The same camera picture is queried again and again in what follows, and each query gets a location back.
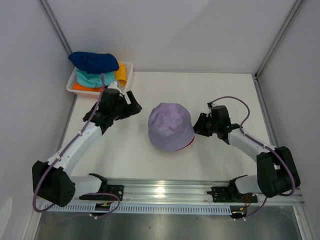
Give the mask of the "red hat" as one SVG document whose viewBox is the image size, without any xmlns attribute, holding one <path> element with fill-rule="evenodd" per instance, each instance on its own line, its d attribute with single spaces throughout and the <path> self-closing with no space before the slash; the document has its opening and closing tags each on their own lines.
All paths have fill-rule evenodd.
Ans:
<svg viewBox="0 0 320 240">
<path fill-rule="evenodd" d="M 190 141 L 190 143 L 188 143 L 186 146 L 184 146 L 184 147 L 182 147 L 182 148 L 180 148 L 180 149 L 175 150 L 175 152 L 180 151 L 180 150 L 183 150 L 183 149 L 189 147 L 189 146 L 194 142 L 194 140 L 195 140 L 195 137 L 193 137 L 193 139 Z"/>
</svg>

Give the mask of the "blue hat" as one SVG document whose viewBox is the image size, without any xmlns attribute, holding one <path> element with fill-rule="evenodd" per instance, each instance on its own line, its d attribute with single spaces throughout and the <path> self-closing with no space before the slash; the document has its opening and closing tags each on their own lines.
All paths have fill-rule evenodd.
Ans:
<svg viewBox="0 0 320 240">
<path fill-rule="evenodd" d="M 102 74 L 117 71 L 119 63 L 110 53 L 92 53 L 77 51 L 68 56 L 72 64 L 88 74 Z"/>
</svg>

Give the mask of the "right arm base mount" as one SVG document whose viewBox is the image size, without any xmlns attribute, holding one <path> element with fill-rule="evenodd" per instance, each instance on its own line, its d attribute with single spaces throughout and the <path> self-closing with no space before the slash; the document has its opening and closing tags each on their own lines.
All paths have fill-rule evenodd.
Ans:
<svg viewBox="0 0 320 240">
<path fill-rule="evenodd" d="M 206 194 L 212 197 L 214 203 L 245 203 L 245 200 L 249 200 L 249 203 L 258 202 L 256 195 L 252 193 L 239 193 L 232 186 L 213 186 Z"/>
</svg>

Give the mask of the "teal hat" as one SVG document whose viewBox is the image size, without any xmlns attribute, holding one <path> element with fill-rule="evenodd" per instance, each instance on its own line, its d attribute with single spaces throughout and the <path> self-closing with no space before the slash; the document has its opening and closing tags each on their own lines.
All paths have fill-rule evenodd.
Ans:
<svg viewBox="0 0 320 240">
<path fill-rule="evenodd" d="M 87 73 L 79 69 L 75 70 L 76 82 L 82 87 L 95 89 L 103 85 L 102 76 L 104 76 L 104 85 L 108 86 L 115 81 L 114 72 L 106 72 L 100 74 Z"/>
</svg>

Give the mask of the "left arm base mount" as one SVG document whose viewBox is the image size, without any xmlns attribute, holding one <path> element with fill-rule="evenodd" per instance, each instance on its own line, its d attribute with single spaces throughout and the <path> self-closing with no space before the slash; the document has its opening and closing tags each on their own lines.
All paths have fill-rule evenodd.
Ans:
<svg viewBox="0 0 320 240">
<path fill-rule="evenodd" d="M 83 201 L 120 201 L 123 200 L 124 185 L 111 184 L 107 187 L 101 187 L 95 194 L 85 194 L 79 197 Z"/>
</svg>

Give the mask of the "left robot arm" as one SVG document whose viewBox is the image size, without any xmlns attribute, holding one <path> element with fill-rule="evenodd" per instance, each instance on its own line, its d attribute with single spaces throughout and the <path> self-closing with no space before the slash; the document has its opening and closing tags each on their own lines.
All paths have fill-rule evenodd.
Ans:
<svg viewBox="0 0 320 240">
<path fill-rule="evenodd" d="M 115 121 L 140 113 L 141 105 L 132 91 L 125 94 L 106 88 L 82 119 L 71 141 L 46 161 L 32 166 L 33 200 L 38 197 L 52 205 L 65 207 L 74 198 L 103 200 L 108 194 L 108 180 L 95 173 L 71 176 L 78 161 Z"/>
</svg>

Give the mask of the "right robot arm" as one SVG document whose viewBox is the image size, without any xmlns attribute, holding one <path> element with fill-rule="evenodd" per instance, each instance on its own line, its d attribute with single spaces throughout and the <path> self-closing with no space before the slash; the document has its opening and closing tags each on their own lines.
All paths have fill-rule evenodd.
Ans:
<svg viewBox="0 0 320 240">
<path fill-rule="evenodd" d="M 240 124 L 232 123 L 224 105 L 211 107 L 201 113 L 193 130 L 196 134 L 217 137 L 249 156 L 256 163 L 255 175 L 244 175 L 230 180 L 228 197 L 241 201 L 248 193 L 262 193 L 267 198 L 288 197 L 300 186 L 300 177 L 291 151 L 285 147 L 265 144 L 246 133 Z"/>
</svg>

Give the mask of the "lavender hat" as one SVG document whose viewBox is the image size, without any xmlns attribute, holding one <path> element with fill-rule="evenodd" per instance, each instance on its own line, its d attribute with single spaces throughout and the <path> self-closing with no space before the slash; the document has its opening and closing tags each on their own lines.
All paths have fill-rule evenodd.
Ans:
<svg viewBox="0 0 320 240">
<path fill-rule="evenodd" d="M 179 103 L 161 102 L 148 118 L 148 138 L 164 152 L 173 153 L 195 137 L 190 112 Z"/>
</svg>

